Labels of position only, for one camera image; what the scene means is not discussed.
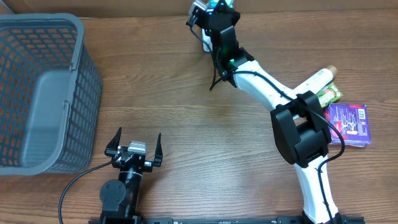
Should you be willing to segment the white bamboo print tube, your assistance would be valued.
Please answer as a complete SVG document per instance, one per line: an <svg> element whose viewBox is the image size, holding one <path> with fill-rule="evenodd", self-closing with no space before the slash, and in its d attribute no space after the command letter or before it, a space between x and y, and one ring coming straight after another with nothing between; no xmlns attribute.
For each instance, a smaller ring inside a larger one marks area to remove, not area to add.
<svg viewBox="0 0 398 224"><path fill-rule="evenodd" d="M333 65L327 65L310 78L294 88L294 93L305 93L311 91L318 93L324 86L331 83L338 75L338 69Z"/></svg>

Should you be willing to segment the purple sanitary pad pack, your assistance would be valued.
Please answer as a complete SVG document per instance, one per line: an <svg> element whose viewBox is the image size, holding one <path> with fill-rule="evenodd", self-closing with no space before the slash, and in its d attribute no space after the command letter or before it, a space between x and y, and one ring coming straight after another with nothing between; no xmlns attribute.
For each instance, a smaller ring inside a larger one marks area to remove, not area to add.
<svg viewBox="0 0 398 224"><path fill-rule="evenodd" d="M366 147L372 143L366 105L331 103L325 118L340 132L345 144Z"/></svg>

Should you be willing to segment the green yellow snack pouch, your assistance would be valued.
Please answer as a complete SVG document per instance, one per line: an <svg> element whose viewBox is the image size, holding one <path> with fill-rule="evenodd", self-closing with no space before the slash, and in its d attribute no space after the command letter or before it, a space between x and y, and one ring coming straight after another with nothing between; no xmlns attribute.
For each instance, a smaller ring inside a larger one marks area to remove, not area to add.
<svg viewBox="0 0 398 224"><path fill-rule="evenodd" d="M324 86L316 95L322 108L326 108L329 104L337 102L343 96L342 92L333 82Z"/></svg>

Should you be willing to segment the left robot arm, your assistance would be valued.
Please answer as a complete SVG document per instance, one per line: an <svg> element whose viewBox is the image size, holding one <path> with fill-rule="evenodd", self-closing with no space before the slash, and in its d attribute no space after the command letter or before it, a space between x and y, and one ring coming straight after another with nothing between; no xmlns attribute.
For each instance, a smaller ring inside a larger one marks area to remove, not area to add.
<svg viewBox="0 0 398 224"><path fill-rule="evenodd" d="M111 158L111 165L119 170L118 178L107 181L99 192L102 202L100 223L147 223L137 211L141 181L145 172L160 167L163 159L161 135L158 135L154 159L146 159L146 143L130 141L128 146L119 144L122 129L105 147L104 154Z"/></svg>

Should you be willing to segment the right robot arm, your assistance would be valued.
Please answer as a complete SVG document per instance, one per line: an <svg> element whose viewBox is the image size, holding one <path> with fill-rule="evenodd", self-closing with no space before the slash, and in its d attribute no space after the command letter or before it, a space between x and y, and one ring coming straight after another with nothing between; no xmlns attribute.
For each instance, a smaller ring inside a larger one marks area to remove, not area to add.
<svg viewBox="0 0 398 224"><path fill-rule="evenodd" d="M304 198L306 223L336 223L338 209L331 196L327 174L331 124L316 95L336 76L334 67L290 89L269 75L255 58L239 46L235 25L240 13L226 1L193 1L189 27L202 30L196 37L210 53L212 84L230 82L250 94L270 112L274 141L281 156L295 167Z"/></svg>

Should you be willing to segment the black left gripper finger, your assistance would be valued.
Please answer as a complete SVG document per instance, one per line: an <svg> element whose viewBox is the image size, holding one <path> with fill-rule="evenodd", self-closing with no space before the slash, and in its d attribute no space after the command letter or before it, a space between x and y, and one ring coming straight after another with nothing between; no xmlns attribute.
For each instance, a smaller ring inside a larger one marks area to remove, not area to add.
<svg viewBox="0 0 398 224"><path fill-rule="evenodd" d="M112 138L112 140L110 140L110 142L106 146L105 151L117 151L118 150L121 133L122 133L122 127L119 127L115 136Z"/></svg>
<svg viewBox="0 0 398 224"><path fill-rule="evenodd" d="M160 167L163 160L163 152L162 152L162 145L161 145L161 134L159 133L157 138L157 145L154 154L153 166Z"/></svg>

